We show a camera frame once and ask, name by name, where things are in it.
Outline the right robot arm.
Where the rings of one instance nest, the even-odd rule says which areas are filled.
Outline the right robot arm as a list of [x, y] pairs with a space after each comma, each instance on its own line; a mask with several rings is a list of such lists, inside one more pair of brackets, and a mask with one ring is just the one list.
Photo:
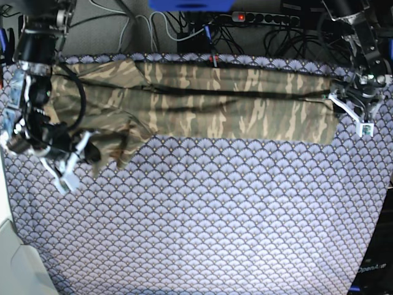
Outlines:
[[72, 134], [84, 118], [87, 98], [81, 81], [65, 65], [60, 68], [77, 86], [80, 110], [67, 124], [52, 123], [44, 107], [52, 94], [51, 77], [71, 27], [75, 1], [1, 1], [23, 15], [23, 26], [12, 60], [23, 71], [17, 103], [21, 116], [6, 132], [4, 149], [13, 155], [31, 152], [36, 157], [97, 163], [99, 150], [90, 142], [91, 133]]

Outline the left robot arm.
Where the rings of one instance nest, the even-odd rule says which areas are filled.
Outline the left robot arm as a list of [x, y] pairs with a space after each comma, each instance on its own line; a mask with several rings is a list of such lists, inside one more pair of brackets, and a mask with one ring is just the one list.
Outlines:
[[361, 123], [370, 123], [383, 102], [383, 88], [391, 83], [392, 66], [378, 47], [370, 23], [368, 1], [322, 1], [331, 21], [344, 24], [341, 38], [349, 44], [352, 77], [332, 82], [329, 99]]

